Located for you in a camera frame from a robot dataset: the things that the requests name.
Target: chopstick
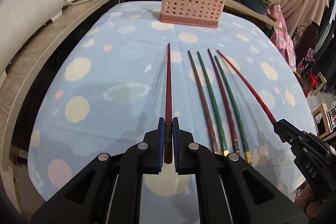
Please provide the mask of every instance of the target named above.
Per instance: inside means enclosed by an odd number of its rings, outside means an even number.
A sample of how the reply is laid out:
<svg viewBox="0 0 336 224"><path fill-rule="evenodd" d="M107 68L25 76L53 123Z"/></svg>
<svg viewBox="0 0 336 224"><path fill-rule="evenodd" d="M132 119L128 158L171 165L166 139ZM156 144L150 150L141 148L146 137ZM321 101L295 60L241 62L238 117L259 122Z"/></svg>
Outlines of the chopstick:
<svg viewBox="0 0 336 224"><path fill-rule="evenodd" d="M213 112L215 114L215 120L216 120L216 125L217 125L217 133L218 133L218 137L220 139L220 146L221 146L221 149L222 149L222 155L226 156L229 153L229 150L227 148L227 143L226 143L226 140L225 140L225 133L224 133L223 125L222 125L221 116L219 115L219 110L218 110L218 105L216 103L216 98L215 98L215 95L213 93L211 83L210 83L207 71L205 69L203 60L201 58L200 52L197 52L197 56L198 56L198 59L199 59L199 63L202 67L203 75L204 75L205 82L207 84L208 92L209 92L209 95L210 95L212 109L213 109Z"/></svg>
<svg viewBox="0 0 336 224"><path fill-rule="evenodd" d="M205 123L206 123L206 126L207 126L209 141L210 141L210 145L211 145L211 150L212 150L212 153L219 154L219 148L218 148L218 144L216 142L215 132L214 132L213 127L212 127L212 121L211 121L211 117L210 117L210 113L209 113L209 108L208 108L208 105L207 105L207 101L205 99L202 84L201 84L200 78L198 76L196 66L195 66L195 63L194 63L194 60L193 60L193 57L192 57L190 51L188 51L188 55L189 55L191 67L193 68L195 81L196 81L197 89L198 89L198 92L199 92L199 97L200 97L201 103L202 103L202 108L203 108L204 117L205 117Z"/></svg>
<svg viewBox="0 0 336 224"><path fill-rule="evenodd" d="M229 102L227 100L225 89L224 89L221 77L219 75L218 69L217 69L215 61L212 57L210 49L208 49L208 54L209 54L213 69L215 71L215 75L216 75L217 82L218 82L218 85L219 85L220 93L222 95L222 100L223 100L223 104L224 104L224 107L225 107L226 117L227 117L227 121L228 121L228 124L229 124L229 131L230 131L230 135L231 135L232 149L233 149L234 153L239 154L240 151L239 151L239 143L238 143L238 139L237 139L237 132L235 130L235 123L232 119L232 113L231 113L231 110L230 110Z"/></svg>
<svg viewBox="0 0 336 224"><path fill-rule="evenodd" d="M166 84L166 113L165 113L165 145L164 162L173 162L173 135L172 135L172 100L171 100L171 65L170 65L170 43L167 47L167 84Z"/></svg>
<svg viewBox="0 0 336 224"><path fill-rule="evenodd" d="M248 142L246 140L246 133L245 133L245 129L244 129L244 124L243 124L243 122L241 120L241 117L240 117L239 108L237 106L235 97L233 96L233 93L232 93L232 90L230 88L229 82L228 82L228 80L227 80L227 78L224 74L223 68L222 68L221 64L219 63L219 60L218 60L217 56L215 56L215 60L216 60L217 66L219 68L220 74L222 75L227 93L230 97L230 101L231 101L231 105L233 107L233 111L235 113L235 117L236 117L236 121L237 121L237 125L238 125L238 130L239 130L239 135L240 135L240 139L241 139L241 144L243 145L245 161L248 164L252 165L251 151L250 151Z"/></svg>
<svg viewBox="0 0 336 224"><path fill-rule="evenodd" d="M268 109L268 107L265 105L263 100L260 98L258 93L254 90L254 88L250 85L250 83L244 78L243 75L239 72L239 70L236 69L236 67L219 51L217 50L218 54L230 65L231 68L238 74L238 76L241 78L241 80L244 82L244 84L247 86L247 88L250 90L250 92L253 94L253 96L256 98L260 106L262 107L263 111L266 113L268 119L272 124L276 123L276 119Z"/></svg>

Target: green chopstick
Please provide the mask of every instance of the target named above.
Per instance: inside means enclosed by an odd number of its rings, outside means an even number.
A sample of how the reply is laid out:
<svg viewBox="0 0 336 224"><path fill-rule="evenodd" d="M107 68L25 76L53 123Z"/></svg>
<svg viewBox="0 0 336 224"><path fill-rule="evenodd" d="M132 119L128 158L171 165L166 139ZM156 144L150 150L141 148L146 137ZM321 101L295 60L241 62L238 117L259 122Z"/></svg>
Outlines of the green chopstick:
<svg viewBox="0 0 336 224"><path fill-rule="evenodd" d="M215 56L215 60L216 60L217 66L219 68L220 74L222 75L227 93L230 97L230 101L231 101L231 104L232 104L232 107L233 107L233 110L234 110L234 113L235 113L235 117L236 117L237 125L238 125L238 130L239 130L239 134L240 134L240 138L241 138L241 143L243 145L245 161L248 164L251 165L252 164L251 151L250 151L249 145L248 145L247 140L246 140L246 133L245 133L245 130L244 130L243 122L242 122L241 117L240 117L240 113L239 113L239 109L238 109L236 100L235 100L235 98L232 94L232 90L230 88L229 82L228 82L228 80L227 80L227 78L224 74L223 68L222 68L217 56Z"/></svg>
<svg viewBox="0 0 336 224"><path fill-rule="evenodd" d="M221 149L222 149L222 154L223 154L223 156L226 156L229 153L229 150L228 150L227 143L226 143L226 140L225 140L225 133L224 133L223 125L222 125L221 116L219 115L219 110L218 110L218 106L217 106L217 103L216 103L215 95L213 93L211 83L210 83L207 71L205 69L203 60L201 58L200 52L197 52L197 56L198 56L198 59L199 59L199 63L201 64L201 67L202 67L205 82L207 84L208 92L209 92L209 95L210 95L212 109L213 109L213 112L215 114L215 121L216 121L218 136L219 136L219 139L220 139L220 146L221 146Z"/></svg>

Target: metal screw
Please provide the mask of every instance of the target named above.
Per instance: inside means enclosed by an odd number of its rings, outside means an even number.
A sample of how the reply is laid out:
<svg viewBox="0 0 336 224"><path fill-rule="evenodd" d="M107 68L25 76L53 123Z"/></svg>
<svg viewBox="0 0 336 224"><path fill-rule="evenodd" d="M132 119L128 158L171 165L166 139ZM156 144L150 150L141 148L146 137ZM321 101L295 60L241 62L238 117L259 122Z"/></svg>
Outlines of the metal screw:
<svg viewBox="0 0 336 224"><path fill-rule="evenodd" d="M191 149L191 150L197 150L197 149L199 149L199 145L198 145L198 143L190 143L189 145L188 145L188 147Z"/></svg>
<svg viewBox="0 0 336 224"><path fill-rule="evenodd" d="M228 157L229 157L229 160L232 160L232 161L237 161L237 160L239 160L239 156L238 156L236 153L230 153L230 154L228 155Z"/></svg>
<svg viewBox="0 0 336 224"><path fill-rule="evenodd" d="M98 156L98 160L100 160L100 161L107 160L108 158L109 158L109 155L106 154L106 153L101 153L101 154Z"/></svg>
<svg viewBox="0 0 336 224"><path fill-rule="evenodd" d="M138 144L138 148L141 149L141 150L145 150L145 149L147 149L147 147L148 147L147 143L139 143Z"/></svg>

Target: plastic food container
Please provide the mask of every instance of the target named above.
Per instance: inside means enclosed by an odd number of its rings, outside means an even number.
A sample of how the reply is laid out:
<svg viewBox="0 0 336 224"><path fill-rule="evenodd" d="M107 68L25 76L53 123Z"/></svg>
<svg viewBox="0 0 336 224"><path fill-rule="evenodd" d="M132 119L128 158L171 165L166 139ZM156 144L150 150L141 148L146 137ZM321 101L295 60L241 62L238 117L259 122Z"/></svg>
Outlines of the plastic food container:
<svg viewBox="0 0 336 224"><path fill-rule="evenodd" d="M0 76L5 75L5 68L29 37L49 19L55 21L62 15L64 2L0 0Z"/></svg>
<svg viewBox="0 0 336 224"><path fill-rule="evenodd" d="M218 28L225 0L162 0L160 21Z"/></svg>
<svg viewBox="0 0 336 224"><path fill-rule="evenodd" d="M259 14L264 14L269 7L261 0L241 0L241 3Z"/></svg>

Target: blue tablecloth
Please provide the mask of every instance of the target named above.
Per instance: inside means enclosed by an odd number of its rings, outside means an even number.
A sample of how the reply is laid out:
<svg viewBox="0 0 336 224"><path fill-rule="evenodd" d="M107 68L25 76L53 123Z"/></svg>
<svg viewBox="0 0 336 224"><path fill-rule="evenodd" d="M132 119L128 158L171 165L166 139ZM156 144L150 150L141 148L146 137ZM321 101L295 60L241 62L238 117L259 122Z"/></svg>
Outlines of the blue tablecloth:
<svg viewBox="0 0 336 224"><path fill-rule="evenodd" d="M213 54L220 49L229 57L276 119L287 119L301 130L316 133L295 76L258 27L227 13L222 13L218 29L165 24L158 20L160 7L154 1L113 7L81 39L57 73L40 107L28 154L29 176L45 200L99 153L123 153L141 142L145 132L157 128L165 111L168 43L173 114L196 142L210 147L188 50L198 67L214 123L196 55L201 53L231 144L208 47ZM304 178L293 164L289 145L273 132L237 74L224 63L223 68L246 129L253 166L284 194L291 193ZM164 165L158 176L145 175L140 222L198 223L194 177L177 176L173 165Z"/></svg>

